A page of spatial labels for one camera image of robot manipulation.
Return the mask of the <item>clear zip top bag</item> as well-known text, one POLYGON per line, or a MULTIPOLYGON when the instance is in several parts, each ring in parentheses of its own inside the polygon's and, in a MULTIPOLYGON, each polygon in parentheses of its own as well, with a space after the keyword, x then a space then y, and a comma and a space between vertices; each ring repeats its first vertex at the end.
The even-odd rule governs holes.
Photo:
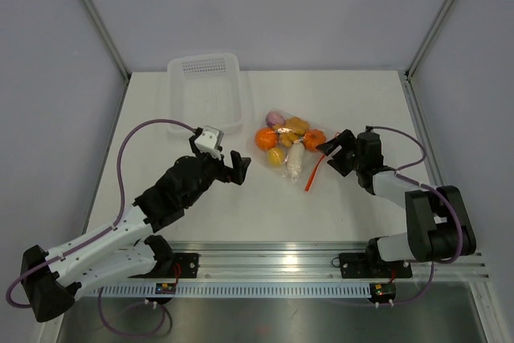
POLYGON ((247 138, 247 149, 273 174, 309 192, 326 156, 317 148, 340 133, 278 108, 261 116, 247 138))

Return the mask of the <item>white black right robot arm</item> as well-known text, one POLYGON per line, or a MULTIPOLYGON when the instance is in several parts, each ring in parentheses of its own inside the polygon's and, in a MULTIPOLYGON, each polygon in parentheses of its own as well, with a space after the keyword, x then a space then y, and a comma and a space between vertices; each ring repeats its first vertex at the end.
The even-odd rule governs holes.
POLYGON ((269 143, 231 151, 229 167, 245 188, 243 240, 355 243, 333 258, 345 279, 398 279, 412 263, 449 264, 473 255, 477 242, 455 186, 410 177, 426 153, 389 166, 383 126, 361 133, 310 130, 289 146, 268 129, 269 143))

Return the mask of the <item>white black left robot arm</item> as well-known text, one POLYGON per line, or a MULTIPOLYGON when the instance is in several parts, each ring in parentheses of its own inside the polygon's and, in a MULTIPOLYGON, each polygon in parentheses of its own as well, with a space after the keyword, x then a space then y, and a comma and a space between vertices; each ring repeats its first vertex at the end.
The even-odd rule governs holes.
POLYGON ((214 182, 242 185, 251 163, 231 151, 227 166, 218 145, 208 147, 194 137, 190 147, 192 155, 179 157, 120 219, 58 247, 34 245, 23 253, 21 285, 38 322, 64 314, 111 282, 173 271, 173 249, 159 231, 182 218, 214 182))

